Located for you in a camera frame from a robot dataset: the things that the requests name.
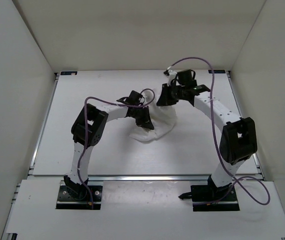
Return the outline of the white skirt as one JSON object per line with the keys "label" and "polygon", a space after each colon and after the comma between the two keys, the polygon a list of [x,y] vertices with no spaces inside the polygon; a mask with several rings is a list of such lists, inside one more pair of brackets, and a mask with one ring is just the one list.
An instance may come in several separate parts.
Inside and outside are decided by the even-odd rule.
{"label": "white skirt", "polygon": [[150,130],[135,125],[129,133],[130,138],[143,143],[158,140],[169,133],[175,127],[178,118],[174,106],[157,106],[161,89],[153,88],[152,90],[155,93],[155,99],[148,107],[154,129]]}

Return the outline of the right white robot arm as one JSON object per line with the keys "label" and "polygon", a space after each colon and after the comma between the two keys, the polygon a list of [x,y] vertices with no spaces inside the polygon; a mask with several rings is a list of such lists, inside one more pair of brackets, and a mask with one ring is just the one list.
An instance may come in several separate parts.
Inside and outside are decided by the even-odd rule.
{"label": "right white robot arm", "polygon": [[209,176],[205,189],[210,199],[219,200],[228,191],[240,166],[257,151],[255,122],[232,112],[213,97],[210,88],[197,83],[194,70],[166,70],[164,75],[168,82],[162,85],[156,105],[167,107],[180,100],[187,101],[211,120],[213,129],[221,132],[220,141],[214,141],[219,164]]}

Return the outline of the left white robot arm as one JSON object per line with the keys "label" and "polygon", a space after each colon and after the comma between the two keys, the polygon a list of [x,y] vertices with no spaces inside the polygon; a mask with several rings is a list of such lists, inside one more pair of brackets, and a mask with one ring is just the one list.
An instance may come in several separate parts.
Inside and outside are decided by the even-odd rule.
{"label": "left white robot arm", "polygon": [[155,92],[151,99],[146,100],[142,92],[131,91],[129,96],[122,97],[116,103],[108,102],[97,97],[87,97],[84,105],[71,127],[74,153],[71,169],[64,176],[64,183],[75,199],[82,199],[90,193],[88,187],[88,168],[91,154],[103,136],[108,122],[133,118],[138,127],[154,130],[149,105],[155,100]]}

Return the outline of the right blue corner label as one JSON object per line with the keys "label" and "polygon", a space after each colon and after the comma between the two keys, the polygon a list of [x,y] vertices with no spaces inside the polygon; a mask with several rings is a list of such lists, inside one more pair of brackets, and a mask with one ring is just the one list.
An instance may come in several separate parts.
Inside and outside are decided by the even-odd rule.
{"label": "right blue corner label", "polygon": [[208,70],[208,73],[209,74],[212,74],[212,73],[214,73],[214,74],[225,74],[226,73],[226,71],[225,70],[221,70],[221,69],[219,69],[219,70]]}

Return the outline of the blue corner label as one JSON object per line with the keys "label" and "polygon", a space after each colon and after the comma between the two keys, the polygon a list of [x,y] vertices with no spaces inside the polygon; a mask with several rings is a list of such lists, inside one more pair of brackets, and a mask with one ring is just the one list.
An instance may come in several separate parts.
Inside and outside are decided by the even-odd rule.
{"label": "blue corner label", "polygon": [[75,76],[78,74],[78,71],[61,71],[60,76]]}
{"label": "blue corner label", "polygon": [[209,74],[212,74],[212,73],[214,73],[214,74],[225,74],[226,73],[226,71],[225,70],[221,70],[221,69],[219,69],[219,70],[208,70],[208,73]]}

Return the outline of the left blue corner label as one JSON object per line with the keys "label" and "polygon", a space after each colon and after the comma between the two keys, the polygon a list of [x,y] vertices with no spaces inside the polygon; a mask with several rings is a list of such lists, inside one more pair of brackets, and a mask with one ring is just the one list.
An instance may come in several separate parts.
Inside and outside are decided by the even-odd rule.
{"label": "left blue corner label", "polygon": [[78,74],[78,71],[61,71],[60,76],[75,76]]}

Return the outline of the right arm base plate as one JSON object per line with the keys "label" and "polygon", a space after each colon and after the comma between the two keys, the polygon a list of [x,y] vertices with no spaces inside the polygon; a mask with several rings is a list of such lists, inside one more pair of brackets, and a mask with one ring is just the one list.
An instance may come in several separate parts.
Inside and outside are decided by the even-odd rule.
{"label": "right arm base plate", "polygon": [[207,185],[191,185],[194,212],[237,212],[239,202],[234,187],[213,195]]}

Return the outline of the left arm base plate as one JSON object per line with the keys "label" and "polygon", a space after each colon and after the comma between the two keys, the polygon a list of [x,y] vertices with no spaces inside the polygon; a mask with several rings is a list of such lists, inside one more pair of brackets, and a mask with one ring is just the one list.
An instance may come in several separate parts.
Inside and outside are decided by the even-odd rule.
{"label": "left arm base plate", "polygon": [[88,187],[92,192],[93,204],[89,193],[76,196],[67,186],[60,185],[55,208],[58,210],[100,210],[103,186],[89,185]]}

